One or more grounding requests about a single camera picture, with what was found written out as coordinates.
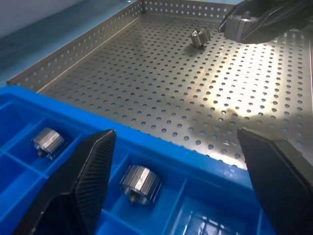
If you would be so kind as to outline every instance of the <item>blue plastic tray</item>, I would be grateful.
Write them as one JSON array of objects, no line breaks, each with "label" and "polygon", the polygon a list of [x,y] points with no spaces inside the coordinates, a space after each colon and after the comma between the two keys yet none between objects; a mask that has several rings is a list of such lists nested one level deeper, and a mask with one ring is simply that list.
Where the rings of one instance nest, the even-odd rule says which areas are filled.
[{"label": "blue plastic tray", "polygon": [[[31,139],[44,127],[72,137],[54,161],[38,158]],[[0,234],[10,234],[47,178],[86,136],[115,129],[109,190],[97,235],[273,235],[246,171],[20,87],[0,90]],[[152,208],[119,190],[130,164],[163,181]]]}]

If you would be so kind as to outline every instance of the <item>knurled metal cylinder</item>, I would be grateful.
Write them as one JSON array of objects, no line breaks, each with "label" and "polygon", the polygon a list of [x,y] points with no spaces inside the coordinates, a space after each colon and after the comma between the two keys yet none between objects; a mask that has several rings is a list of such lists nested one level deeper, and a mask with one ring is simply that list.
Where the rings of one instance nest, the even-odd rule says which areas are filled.
[{"label": "knurled metal cylinder", "polygon": [[45,128],[33,139],[40,157],[53,153],[63,142],[63,137],[51,128]]},{"label": "knurled metal cylinder", "polygon": [[256,22],[258,18],[249,17],[246,19],[242,16],[231,15],[227,19],[224,37],[238,43],[242,42],[242,36],[247,32]]},{"label": "knurled metal cylinder", "polygon": [[195,47],[201,47],[210,40],[211,36],[207,27],[202,27],[193,31],[190,38]]},{"label": "knurled metal cylinder", "polygon": [[131,165],[124,174],[120,187],[131,203],[151,205],[155,203],[161,180],[148,168]]}]

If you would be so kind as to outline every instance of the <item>perforated metal sheet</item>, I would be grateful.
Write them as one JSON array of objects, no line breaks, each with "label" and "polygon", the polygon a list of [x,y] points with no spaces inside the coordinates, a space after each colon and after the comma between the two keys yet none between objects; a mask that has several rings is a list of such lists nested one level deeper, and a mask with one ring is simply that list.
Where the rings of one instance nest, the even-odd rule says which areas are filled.
[{"label": "perforated metal sheet", "polygon": [[[201,26],[212,38],[195,49]],[[309,38],[241,45],[217,26],[143,14],[41,93],[243,169],[241,127],[288,139],[313,163]]]},{"label": "perforated metal sheet", "polygon": [[217,22],[221,22],[234,7],[232,4],[186,0],[145,0],[143,3],[145,12],[187,16]]},{"label": "perforated metal sheet", "polygon": [[[127,26],[142,14],[142,2],[140,0],[130,4],[114,16],[103,21],[85,34],[71,41],[64,47],[53,52],[43,60],[24,70],[17,76],[7,81],[8,85],[22,86],[32,91],[38,91],[53,81],[71,66],[75,65],[86,55],[112,37],[115,33]],[[29,45],[20,45],[21,53]]]}]

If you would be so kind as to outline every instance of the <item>blue storage bin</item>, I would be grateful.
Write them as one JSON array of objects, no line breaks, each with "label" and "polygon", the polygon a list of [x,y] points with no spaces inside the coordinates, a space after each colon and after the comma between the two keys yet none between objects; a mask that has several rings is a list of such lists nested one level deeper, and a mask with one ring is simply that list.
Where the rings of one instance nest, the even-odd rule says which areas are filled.
[{"label": "blue storage bin", "polygon": [[[10,234],[47,178],[86,136],[117,132],[97,235],[273,235],[246,171],[20,87],[0,90],[0,234]],[[44,127],[69,136],[53,161],[31,139]],[[133,205],[119,190],[129,165],[162,180],[156,204]]]}]

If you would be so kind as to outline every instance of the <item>stainless steel tray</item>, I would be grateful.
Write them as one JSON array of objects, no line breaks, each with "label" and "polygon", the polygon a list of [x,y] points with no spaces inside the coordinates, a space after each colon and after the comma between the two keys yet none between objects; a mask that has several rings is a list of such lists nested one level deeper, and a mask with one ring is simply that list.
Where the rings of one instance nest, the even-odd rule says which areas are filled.
[{"label": "stainless steel tray", "polygon": [[[8,83],[243,169],[241,127],[288,139],[313,164],[311,35],[229,41],[217,26],[231,8],[135,2]],[[201,26],[212,38],[195,49]]]}]

